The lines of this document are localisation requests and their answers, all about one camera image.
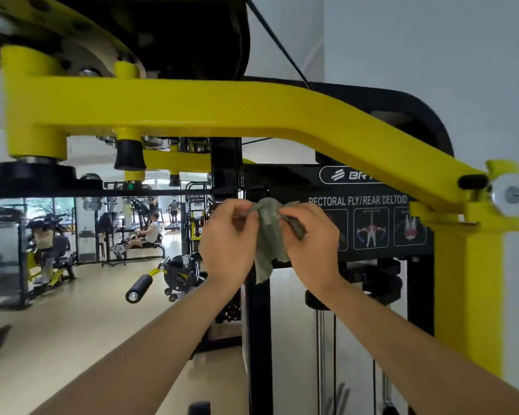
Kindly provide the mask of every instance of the yellow gym machine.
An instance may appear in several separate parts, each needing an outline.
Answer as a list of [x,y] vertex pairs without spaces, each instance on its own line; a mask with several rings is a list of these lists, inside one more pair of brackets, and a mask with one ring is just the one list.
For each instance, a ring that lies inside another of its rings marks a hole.
[[[413,196],[418,202],[411,214],[435,233],[435,336],[501,376],[503,234],[519,231],[515,162],[490,160],[485,171],[475,169],[313,90],[215,81],[221,78],[140,78],[142,64],[123,57],[106,64],[115,78],[65,76],[58,60],[24,46],[3,46],[0,64],[12,158],[62,161],[70,135],[115,135],[118,159],[124,159],[118,168],[142,171],[131,166],[139,157],[147,166],[157,154],[139,153],[145,134],[273,137],[310,146]],[[419,160],[404,159],[411,154]],[[183,161],[175,166],[174,159],[170,169],[189,171]]]

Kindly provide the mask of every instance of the handle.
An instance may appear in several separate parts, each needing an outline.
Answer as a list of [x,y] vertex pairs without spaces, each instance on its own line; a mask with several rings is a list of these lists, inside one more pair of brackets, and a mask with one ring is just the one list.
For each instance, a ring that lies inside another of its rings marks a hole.
[[144,274],[133,284],[129,291],[125,294],[125,300],[131,304],[138,303],[152,285],[154,279],[149,274]]

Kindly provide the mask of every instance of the right hand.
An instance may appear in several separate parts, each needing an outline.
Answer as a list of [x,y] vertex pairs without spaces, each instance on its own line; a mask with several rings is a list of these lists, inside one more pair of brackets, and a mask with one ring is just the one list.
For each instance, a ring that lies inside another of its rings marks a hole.
[[283,207],[279,213],[297,218],[307,231],[304,238],[298,240],[291,225],[284,220],[279,221],[292,267],[305,287],[319,298],[342,280],[338,272],[340,231],[313,203]]

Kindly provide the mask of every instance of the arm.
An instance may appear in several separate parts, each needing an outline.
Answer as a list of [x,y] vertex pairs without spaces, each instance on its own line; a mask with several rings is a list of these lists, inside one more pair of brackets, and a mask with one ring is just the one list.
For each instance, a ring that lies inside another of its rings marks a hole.
[[200,287],[84,371],[32,415],[154,415],[207,328],[252,267],[257,213],[251,213],[241,227],[233,224],[238,220],[234,215],[250,206],[249,201],[228,200],[204,226],[200,252],[208,266],[208,278]]
[[358,338],[418,415],[519,415],[519,391],[366,296],[340,277],[338,229],[313,204],[286,207],[308,233],[281,221],[284,243],[304,285]]

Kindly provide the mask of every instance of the black cable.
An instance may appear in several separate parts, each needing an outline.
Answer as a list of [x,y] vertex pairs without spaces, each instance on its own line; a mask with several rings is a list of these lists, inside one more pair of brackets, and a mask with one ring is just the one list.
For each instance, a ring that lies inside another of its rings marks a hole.
[[246,0],[246,4],[248,7],[250,7],[250,10],[255,14],[256,18],[259,20],[259,22],[262,24],[263,28],[267,31],[271,39],[273,39],[273,42],[277,44],[279,49],[283,52],[284,56],[287,58],[287,60],[292,64],[296,72],[300,75],[302,80],[304,81],[305,85],[308,89],[313,90],[313,88],[310,86],[308,79],[305,78],[304,73],[298,68],[298,65],[294,62],[290,54],[287,52],[287,50],[283,47],[283,44],[279,39],[277,38],[277,35],[273,32],[273,30],[270,28],[269,24],[265,20],[265,18],[262,16],[256,5],[253,3],[252,0]]
[[273,139],[273,137],[270,137],[270,138],[261,138],[261,139],[259,139],[259,140],[248,141],[247,143],[242,143],[242,145],[245,146],[246,144],[259,143],[260,141],[272,140],[272,139]]

